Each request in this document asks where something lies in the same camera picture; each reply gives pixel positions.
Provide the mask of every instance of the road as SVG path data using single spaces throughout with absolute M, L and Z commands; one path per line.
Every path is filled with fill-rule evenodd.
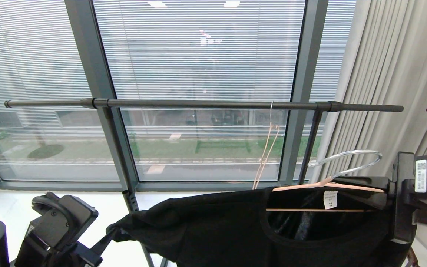
M 258 164 L 138 164 L 141 181 L 252 181 Z M 262 181 L 276 181 L 279 164 L 267 164 Z M 7 181 L 118 181 L 113 164 L 0 164 Z

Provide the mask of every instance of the black shirt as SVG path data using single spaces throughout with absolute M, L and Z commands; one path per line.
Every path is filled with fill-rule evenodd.
M 137 240 L 179 267 L 398 267 L 404 261 L 410 244 L 387 240 L 389 211 L 268 212 L 318 208 L 324 190 L 337 190 L 272 189 L 169 199 L 108 230 L 122 228 L 115 241 Z M 339 191 L 337 208 L 367 207 Z

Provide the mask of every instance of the beige curtain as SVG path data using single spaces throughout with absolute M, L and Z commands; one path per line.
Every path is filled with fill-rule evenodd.
M 336 99 L 403 105 L 405 110 L 331 113 L 318 159 L 378 150 L 382 161 L 359 175 L 390 175 L 398 151 L 427 154 L 427 0 L 357 2 Z M 331 162 L 315 170 L 313 181 L 371 160 L 354 156 Z

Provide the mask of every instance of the clothing tag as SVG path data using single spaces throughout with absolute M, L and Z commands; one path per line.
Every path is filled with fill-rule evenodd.
M 427 160 L 422 159 L 416 161 L 415 165 L 415 192 L 416 193 L 426 193 L 426 184 L 427 184 Z
M 324 207 L 326 210 L 337 207 L 337 193 L 339 191 L 324 191 Z

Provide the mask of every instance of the green lawn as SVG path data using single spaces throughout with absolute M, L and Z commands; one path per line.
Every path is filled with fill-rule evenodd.
M 269 159 L 279 159 L 282 152 L 284 139 L 278 137 L 273 146 Z M 132 152 L 136 159 L 205 159 L 205 158 L 260 158 L 263 152 L 266 138 L 255 140 L 202 140 L 200 147 L 197 147 L 196 139 L 181 139 L 177 142 L 169 140 L 144 140 L 138 139 L 130 141 Z M 320 137 L 316 138 L 313 147 L 312 157 L 317 155 Z M 103 141 L 51 141 L 46 140 L 46 144 L 59 144 L 64 150 L 52 156 L 52 159 L 111 159 L 108 145 Z M 307 137 L 301 139 L 299 147 L 299 157 L 305 152 Z M 27 159 L 27 156 L 40 145 L 34 142 L 18 142 L 10 138 L 0 140 L 0 159 Z M 1 155 L 1 152 L 13 149 L 10 154 Z

